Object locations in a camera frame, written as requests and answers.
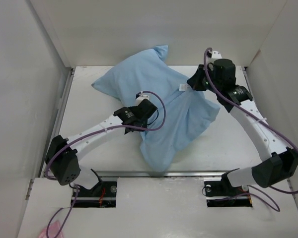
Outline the front aluminium rail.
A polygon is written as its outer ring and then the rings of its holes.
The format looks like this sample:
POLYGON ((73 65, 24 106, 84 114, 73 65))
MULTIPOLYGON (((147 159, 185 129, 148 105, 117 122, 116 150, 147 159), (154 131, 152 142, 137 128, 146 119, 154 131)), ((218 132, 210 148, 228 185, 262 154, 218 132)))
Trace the front aluminium rail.
POLYGON ((140 172, 140 171, 97 171, 100 177, 121 177, 121 178, 166 178, 166 177, 220 177, 226 171, 170 171, 170 172, 140 172))

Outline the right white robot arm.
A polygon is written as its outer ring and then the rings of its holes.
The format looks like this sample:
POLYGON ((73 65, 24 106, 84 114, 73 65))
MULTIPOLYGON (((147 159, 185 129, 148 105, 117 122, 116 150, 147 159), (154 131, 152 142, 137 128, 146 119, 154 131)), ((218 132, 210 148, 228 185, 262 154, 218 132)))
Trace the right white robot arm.
POLYGON ((298 167, 295 146, 266 123, 250 92, 236 83, 235 73, 232 60, 206 58, 187 81, 195 91, 216 94, 217 101, 243 127, 261 159, 256 166, 223 174, 219 187, 225 195, 232 195, 242 185, 272 187, 291 178, 298 167))

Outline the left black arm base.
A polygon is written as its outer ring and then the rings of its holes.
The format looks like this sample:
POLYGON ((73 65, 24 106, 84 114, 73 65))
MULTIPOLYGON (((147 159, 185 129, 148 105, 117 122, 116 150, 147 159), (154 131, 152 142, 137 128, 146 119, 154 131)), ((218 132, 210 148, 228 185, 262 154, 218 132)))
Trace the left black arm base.
POLYGON ((92 189, 80 187, 76 201, 74 201, 75 190, 73 190, 71 202, 74 202, 74 208, 115 208, 117 179, 103 180, 95 170, 91 169, 91 171, 98 179, 98 183, 92 189))

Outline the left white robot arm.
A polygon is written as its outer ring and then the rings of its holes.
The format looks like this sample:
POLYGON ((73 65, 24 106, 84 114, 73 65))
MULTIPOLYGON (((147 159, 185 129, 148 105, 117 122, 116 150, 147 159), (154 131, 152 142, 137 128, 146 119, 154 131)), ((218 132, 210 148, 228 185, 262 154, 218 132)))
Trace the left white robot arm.
POLYGON ((93 169, 80 165, 83 159, 96 147, 129 132, 145 131, 148 119, 157 111, 157 107, 148 99, 138 105, 122 107, 98 125, 74 136, 63 138, 55 136, 45 158, 46 171, 59 185, 78 185, 89 196, 101 192, 102 181, 93 169))

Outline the pink cloth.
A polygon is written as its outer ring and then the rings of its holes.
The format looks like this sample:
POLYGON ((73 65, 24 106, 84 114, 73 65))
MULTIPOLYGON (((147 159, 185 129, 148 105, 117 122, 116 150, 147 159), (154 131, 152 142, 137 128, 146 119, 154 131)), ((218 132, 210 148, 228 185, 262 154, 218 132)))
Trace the pink cloth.
MULTIPOLYGON (((58 233, 58 231, 60 230, 60 222, 59 221, 55 221, 52 222, 48 228, 48 235, 50 238, 63 238, 63 232, 60 232, 58 236, 56 236, 56 234, 58 233)), ((40 234, 38 235, 37 238, 47 238, 46 236, 46 231, 47 231, 47 227, 45 227, 40 234)))

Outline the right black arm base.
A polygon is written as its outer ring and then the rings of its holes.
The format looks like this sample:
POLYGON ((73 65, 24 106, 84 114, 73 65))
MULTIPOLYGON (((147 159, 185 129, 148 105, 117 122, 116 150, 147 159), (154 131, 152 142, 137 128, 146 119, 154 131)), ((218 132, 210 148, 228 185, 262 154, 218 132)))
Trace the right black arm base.
POLYGON ((228 172, 220 180, 204 180, 202 194, 207 198, 207 207, 253 207, 249 187, 233 187, 228 182, 228 172))

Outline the light blue pillowcase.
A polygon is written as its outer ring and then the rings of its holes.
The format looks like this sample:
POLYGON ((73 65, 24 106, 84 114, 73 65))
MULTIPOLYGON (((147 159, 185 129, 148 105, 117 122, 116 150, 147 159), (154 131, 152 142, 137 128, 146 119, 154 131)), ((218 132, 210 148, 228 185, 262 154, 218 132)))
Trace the light blue pillowcase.
POLYGON ((92 87, 121 101, 125 107, 135 104, 136 94, 151 91, 150 101, 158 112, 149 119, 153 131, 141 133, 141 153, 157 172, 167 170, 175 154, 200 136, 215 121, 220 107, 207 100, 203 92, 185 85, 188 77, 164 62, 168 46, 141 51, 111 68, 93 82, 92 87))

